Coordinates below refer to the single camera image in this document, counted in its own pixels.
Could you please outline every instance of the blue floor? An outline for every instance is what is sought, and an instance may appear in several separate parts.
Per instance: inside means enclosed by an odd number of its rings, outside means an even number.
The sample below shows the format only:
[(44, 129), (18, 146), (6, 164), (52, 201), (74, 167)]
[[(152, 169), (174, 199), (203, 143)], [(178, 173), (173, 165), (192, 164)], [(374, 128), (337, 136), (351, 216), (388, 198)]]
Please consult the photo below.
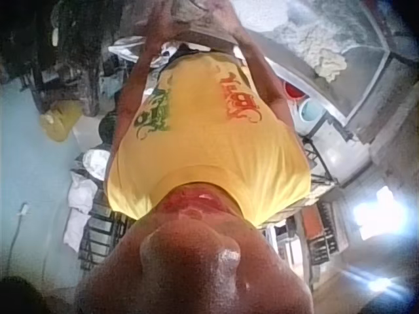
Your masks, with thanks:
[(44, 134), (31, 92), (20, 88), (18, 80), (0, 86), (1, 276), (6, 275), (17, 213), (27, 203), (9, 275), (20, 275), (43, 291), (74, 287), (79, 261), (62, 239), (69, 214), (69, 170), (80, 150), (72, 133), (63, 143)]

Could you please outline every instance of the yellow t-shirt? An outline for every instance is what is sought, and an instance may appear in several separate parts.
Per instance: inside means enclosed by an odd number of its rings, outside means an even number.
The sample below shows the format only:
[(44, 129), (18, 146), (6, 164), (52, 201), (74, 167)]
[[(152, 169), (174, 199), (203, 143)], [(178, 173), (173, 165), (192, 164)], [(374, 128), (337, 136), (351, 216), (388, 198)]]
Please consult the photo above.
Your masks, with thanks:
[(293, 130), (221, 53), (185, 56), (161, 73), (121, 141), (107, 192), (114, 211), (139, 219), (197, 182), (227, 191), (256, 226), (310, 191)]

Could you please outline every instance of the man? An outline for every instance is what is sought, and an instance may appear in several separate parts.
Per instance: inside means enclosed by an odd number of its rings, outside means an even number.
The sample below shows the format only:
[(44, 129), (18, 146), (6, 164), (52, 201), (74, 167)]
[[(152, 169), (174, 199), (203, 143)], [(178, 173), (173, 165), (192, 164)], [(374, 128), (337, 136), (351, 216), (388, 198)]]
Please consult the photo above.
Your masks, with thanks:
[(232, 5), (211, 0), (238, 62), (189, 54), (140, 105), (149, 65), (185, 30), (160, 0), (118, 104), (107, 193), (138, 219), (79, 287), (81, 313), (312, 313), (310, 292), (255, 226), (307, 195), (310, 173), (280, 81)]

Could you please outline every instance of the yellow container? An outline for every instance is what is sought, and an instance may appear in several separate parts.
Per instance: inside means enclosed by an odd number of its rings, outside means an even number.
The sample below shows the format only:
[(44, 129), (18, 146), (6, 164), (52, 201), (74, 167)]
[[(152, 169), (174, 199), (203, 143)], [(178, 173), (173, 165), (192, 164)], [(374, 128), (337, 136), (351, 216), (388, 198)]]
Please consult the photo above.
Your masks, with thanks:
[(81, 114), (80, 101), (59, 101), (53, 109), (41, 115), (39, 122), (50, 139), (62, 142), (67, 139), (68, 134), (81, 117)]

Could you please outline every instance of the hand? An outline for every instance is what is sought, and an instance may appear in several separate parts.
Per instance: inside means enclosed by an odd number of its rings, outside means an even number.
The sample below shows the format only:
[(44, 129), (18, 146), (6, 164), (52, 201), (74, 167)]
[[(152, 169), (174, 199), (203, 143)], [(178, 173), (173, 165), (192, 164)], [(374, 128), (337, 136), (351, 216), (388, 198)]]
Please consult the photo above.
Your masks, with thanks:
[(230, 0), (208, 0), (206, 3), (215, 20), (233, 37), (242, 36), (246, 32), (240, 22)]
[(173, 0), (156, 0), (147, 22), (145, 47), (158, 54), (164, 43), (189, 29), (189, 24), (176, 22), (172, 17)]

